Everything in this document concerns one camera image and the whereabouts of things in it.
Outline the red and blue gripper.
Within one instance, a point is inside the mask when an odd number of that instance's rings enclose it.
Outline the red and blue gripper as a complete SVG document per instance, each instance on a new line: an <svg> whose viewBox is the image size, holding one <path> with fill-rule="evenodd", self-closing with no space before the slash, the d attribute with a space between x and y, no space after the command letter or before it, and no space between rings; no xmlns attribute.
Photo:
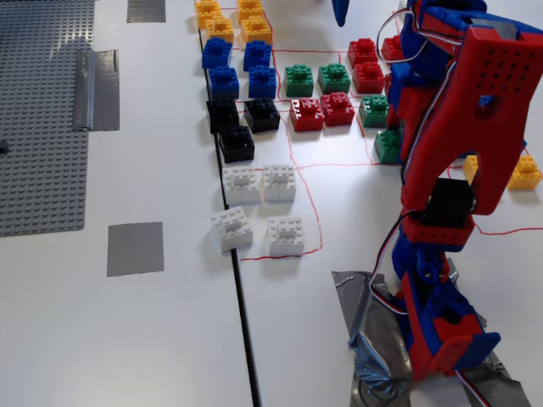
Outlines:
<svg viewBox="0 0 543 407"><path fill-rule="evenodd" d="M350 0L332 0L334 18L343 27L350 6ZM404 15L400 33L402 62L391 65L395 86L405 87L402 93L387 91L389 109L386 128L399 129L403 121L403 137L400 161L405 162L417 126L437 91L435 85L445 76L456 59L427 38L417 33L418 18L408 8L400 9L397 15Z"/></svg>

